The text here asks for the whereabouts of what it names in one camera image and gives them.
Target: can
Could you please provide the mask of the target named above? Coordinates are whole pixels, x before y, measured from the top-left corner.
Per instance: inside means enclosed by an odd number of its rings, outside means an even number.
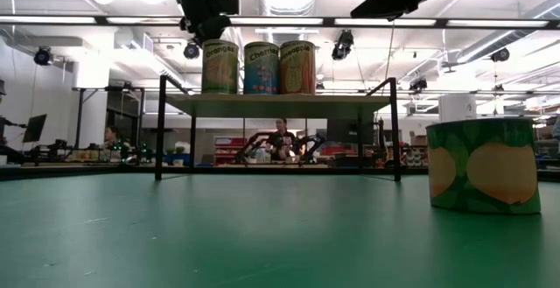
[[[315,45],[291,41],[280,46],[280,93],[315,95]]]
[[[237,94],[239,47],[221,39],[202,45],[202,94]]]
[[[278,94],[278,46],[253,42],[245,46],[245,95]]]
[[[483,214],[539,213],[531,122],[480,118],[426,127],[431,205]]]

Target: fluorescent light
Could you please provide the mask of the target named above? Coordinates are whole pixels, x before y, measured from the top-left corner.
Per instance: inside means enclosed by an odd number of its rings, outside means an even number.
[[[157,112],[145,112],[144,115],[157,115]],[[185,113],[179,112],[165,112],[166,115],[184,115]]]
[[[371,18],[337,18],[334,19],[336,25],[379,25],[379,26],[392,26],[393,22],[386,19],[371,19]],[[398,26],[433,26],[436,20],[433,19],[414,19],[402,18],[395,20],[395,25]]]
[[[95,19],[93,17],[37,17],[37,16],[0,16],[0,24],[18,24],[18,23],[27,23],[27,24],[50,24],[50,23],[59,23],[59,24],[88,24],[94,25]]]
[[[255,29],[256,34],[319,34],[317,29],[268,28]]]
[[[107,22],[113,25],[178,25],[181,18],[168,17],[111,17]]]
[[[449,20],[447,25],[449,26],[481,26],[481,27],[494,27],[494,26],[504,26],[504,27],[543,27],[548,23],[548,21],[539,20]]]
[[[232,25],[322,25],[322,18],[270,17],[243,18],[231,17]]]

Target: box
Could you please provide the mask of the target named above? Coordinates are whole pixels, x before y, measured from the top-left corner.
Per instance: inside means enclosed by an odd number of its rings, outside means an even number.
[[[414,131],[410,132],[410,145],[428,145],[428,137],[426,135],[415,135]]]

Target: black t-shirt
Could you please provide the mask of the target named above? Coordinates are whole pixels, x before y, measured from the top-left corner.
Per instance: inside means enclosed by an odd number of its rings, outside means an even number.
[[[276,151],[270,155],[272,159],[279,160],[280,154],[278,153],[278,151],[284,146],[289,146],[291,148],[291,146],[296,143],[296,136],[294,136],[294,134],[290,133],[289,131],[286,131],[285,133],[277,131],[269,136],[269,139],[267,139],[266,143],[276,148]]]

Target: monitor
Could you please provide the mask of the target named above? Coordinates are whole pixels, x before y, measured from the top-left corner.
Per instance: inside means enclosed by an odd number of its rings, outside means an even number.
[[[24,134],[24,143],[35,143],[41,139],[41,133],[45,126],[46,114],[34,116],[27,122],[27,129]]]
[[[326,140],[343,144],[358,143],[358,123],[356,120],[333,120],[326,122]],[[371,122],[361,125],[361,142],[374,143],[374,127]]]

